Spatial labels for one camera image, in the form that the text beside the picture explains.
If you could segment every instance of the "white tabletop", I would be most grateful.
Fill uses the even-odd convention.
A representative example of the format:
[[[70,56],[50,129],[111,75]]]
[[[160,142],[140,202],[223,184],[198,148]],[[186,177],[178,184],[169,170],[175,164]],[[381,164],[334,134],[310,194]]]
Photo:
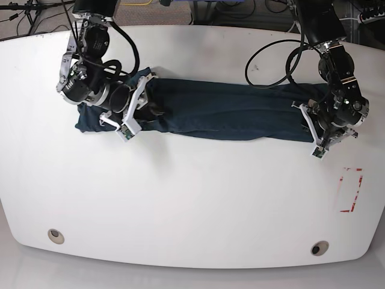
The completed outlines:
[[[141,68],[155,67],[160,77],[238,84],[256,50],[298,38],[228,27],[125,30],[138,46]],[[129,45],[110,33],[105,59],[130,70]],[[124,144],[113,133],[81,134],[73,127],[76,107],[55,91],[68,35],[0,43],[0,198],[18,242],[89,258],[199,268],[299,266],[366,252],[385,204],[383,51],[346,44],[371,112],[357,140],[319,161],[309,156],[311,144],[294,141],[142,132]],[[257,57],[251,79],[267,84],[282,77],[295,47],[278,45]],[[318,55],[305,52],[294,78],[322,82],[317,68]],[[342,213],[361,175],[355,210]],[[64,244],[48,239],[50,229],[63,233]],[[330,248],[315,257],[311,247],[322,240]]]

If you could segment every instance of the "white table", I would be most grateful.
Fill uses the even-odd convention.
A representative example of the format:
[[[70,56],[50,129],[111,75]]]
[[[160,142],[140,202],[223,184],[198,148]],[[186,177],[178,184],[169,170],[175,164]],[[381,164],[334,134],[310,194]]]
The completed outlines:
[[[263,45],[293,34],[206,26],[125,28],[141,68],[160,77],[244,84]],[[113,30],[105,59],[132,67]],[[0,198],[14,238],[26,246],[124,263],[198,268],[300,266],[356,259],[368,249],[385,204],[385,53],[346,44],[371,103],[359,138],[324,161],[294,141],[213,141],[142,132],[81,134],[76,107],[56,93],[68,33],[0,43]],[[253,81],[283,75],[296,44],[255,59]],[[305,52],[298,82],[322,82]],[[345,182],[339,189],[340,178]],[[350,209],[362,186],[355,210]],[[54,244],[57,229],[65,242]],[[312,246],[328,241],[323,256]]]

